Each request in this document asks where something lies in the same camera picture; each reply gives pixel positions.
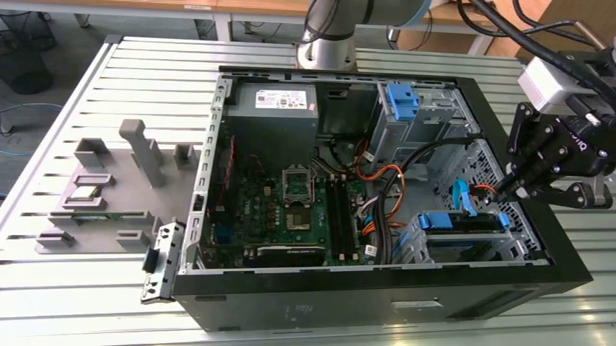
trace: red wire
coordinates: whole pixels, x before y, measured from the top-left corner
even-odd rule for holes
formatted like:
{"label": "red wire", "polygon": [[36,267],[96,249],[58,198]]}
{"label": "red wire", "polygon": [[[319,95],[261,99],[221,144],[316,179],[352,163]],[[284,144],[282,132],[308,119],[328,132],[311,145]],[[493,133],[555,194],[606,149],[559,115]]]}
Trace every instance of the red wire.
{"label": "red wire", "polygon": [[491,191],[493,194],[497,194],[495,189],[491,186],[489,186],[487,184],[477,184],[477,185],[474,185],[474,187],[477,187],[479,189],[486,189],[486,190]]}
{"label": "red wire", "polygon": [[264,173],[265,170],[263,169],[263,165],[260,164],[259,157],[255,154],[248,154],[248,157],[252,157],[256,160],[256,164],[259,165],[260,172]]}

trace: wooden table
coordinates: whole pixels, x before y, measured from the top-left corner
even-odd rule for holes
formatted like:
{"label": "wooden table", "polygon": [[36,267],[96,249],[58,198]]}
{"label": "wooden table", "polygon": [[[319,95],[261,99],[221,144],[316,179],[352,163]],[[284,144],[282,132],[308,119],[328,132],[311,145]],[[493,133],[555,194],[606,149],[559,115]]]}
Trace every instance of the wooden table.
{"label": "wooden table", "polygon": [[[470,20],[482,27],[493,30],[494,25],[490,20],[477,14],[470,10],[466,10]],[[490,47],[493,37],[478,35],[474,30],[471,30],[462,21],[459,16],[458,9],[454,3],[443,4],[434,9],[431,9],[431,16],[435,23],[435,28],[432,28],[432,33],[427,42],[418,48],[419,42],[422,41],[423,32],[412,32],[408,30],[402,30],[399,37],[396,39],[396,46],[400,50],[416,50],[424,52],[438,52],[438,53],[465,53],[471,55],[482,55],[486,52],[486,49]],[[423,17],[423,22],[427,22],[427,16]],[[438,30],[438,25],[455,25],[463,27],[466,31],[441,31]]]}
{"label": "wooden table", "polygon": [[[228,42],[232,41],[233,21],[303,24],[310,2],[311,0],[0,0],[0,9],[73,13],[81,27],[88,26],[82,14],[208,19],[215,22],[219,40]],[[432,10],[432,17],[432,32],[475,35],[469,54],[485,53],[491,37],[478,35],[462,23],[459,16],[439,7]],[[382,25],[360,27],[384,29]],[[426,28],[424,17],[422,22],[406,30],[423,32]]]}

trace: open computer tower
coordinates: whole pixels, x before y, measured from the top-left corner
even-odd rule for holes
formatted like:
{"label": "open computer tower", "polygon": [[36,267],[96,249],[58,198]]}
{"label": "open computer tower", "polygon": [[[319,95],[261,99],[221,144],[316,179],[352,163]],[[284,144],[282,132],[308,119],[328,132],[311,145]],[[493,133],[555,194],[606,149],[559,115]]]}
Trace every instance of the open computer tower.
{"label": "open computer tower", "polygon": [[[383,195],[390,210],[403,193],[386,248],[364,230],[392,173],[356,170],[454,137],[473,140],[426,152]],[[223,67],[191,210],[157,234],[143,301],[177,300],[208,331],[296,329],[487,319],[582,285],[549,206],[481,188],[506,138],[473,79]]]}

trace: slotted metal surface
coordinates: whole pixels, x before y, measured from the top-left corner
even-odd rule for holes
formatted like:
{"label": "slotted metal surface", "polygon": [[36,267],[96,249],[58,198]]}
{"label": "slotted metal surface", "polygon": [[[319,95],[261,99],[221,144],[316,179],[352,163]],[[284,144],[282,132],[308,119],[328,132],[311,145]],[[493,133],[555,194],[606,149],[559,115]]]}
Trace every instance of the slotted metal surface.
{"label": "slotted metal surface", "polygon": [[[518,62],[506,58],[358,50],[360,71],[474,78],[507,129],[515,103]],[[233,341],[338,345],[616,344],[614,212],[554,208],[594,281],[539,298],[487,321],[276,332],[204,333],[177,303],[139,305],[143,255],[38,255],[33,236],[49,226],[41,213],[56,205],[77,164],[82,137],[117,136],[124,118],[139,118],[160,147],[197,145],[208,123],[219,64],[292,67],[286,45],[213,43],[125,37],[102,46],[66,107],[0,210],[0,331],[4,345],[124,345]]]}

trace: sticker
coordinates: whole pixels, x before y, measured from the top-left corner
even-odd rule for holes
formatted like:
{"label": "sticker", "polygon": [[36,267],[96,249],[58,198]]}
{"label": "sticker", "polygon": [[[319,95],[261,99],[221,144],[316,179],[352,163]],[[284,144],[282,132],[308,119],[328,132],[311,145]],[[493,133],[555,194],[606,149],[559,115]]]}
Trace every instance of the sticker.
{"label": "sticker", "polygon": [[363,252],[366,255],[375,257],[376,256],[376,247],[371,245],[366,245],[366,251]]}
{"label": "sticker", "polygon": [[362,156],[366,158],[368,162],[374,161],[374,155],[370,154],[367,151],[363,152]]}
{"label": "sticker", "polygon": [[196,5],[184,5],[185,9],[203,9],[204,11],[209,11],[211,7],[209,6],[196,6]]}
{"label": "sticker", "polygon": [[306,110],[306,92],[294,90],[259,90],[255,98],[255,108],[276,110]]}

